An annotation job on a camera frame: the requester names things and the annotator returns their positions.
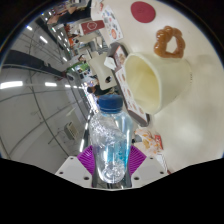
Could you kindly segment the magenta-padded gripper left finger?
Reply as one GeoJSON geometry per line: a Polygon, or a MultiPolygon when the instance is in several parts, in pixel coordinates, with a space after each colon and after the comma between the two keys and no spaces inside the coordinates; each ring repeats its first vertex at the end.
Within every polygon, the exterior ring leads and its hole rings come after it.
{"type": "Polygon", "coordinates": [[[84,188],[92,187],[95,160],[92,148],[87,147],[78,156],[69,156],[56,175],[84,188]]]}

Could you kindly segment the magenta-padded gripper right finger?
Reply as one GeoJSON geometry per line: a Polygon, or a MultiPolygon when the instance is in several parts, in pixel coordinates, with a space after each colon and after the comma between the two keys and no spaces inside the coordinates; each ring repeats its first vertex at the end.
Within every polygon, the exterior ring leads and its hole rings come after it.
{"type": "Polygon", "coordinates": [[[138,148],[132,146],[125,178],[128,188],[140,188],[167,175],[167,171],[153,156],[147,157],[138,148]]]}

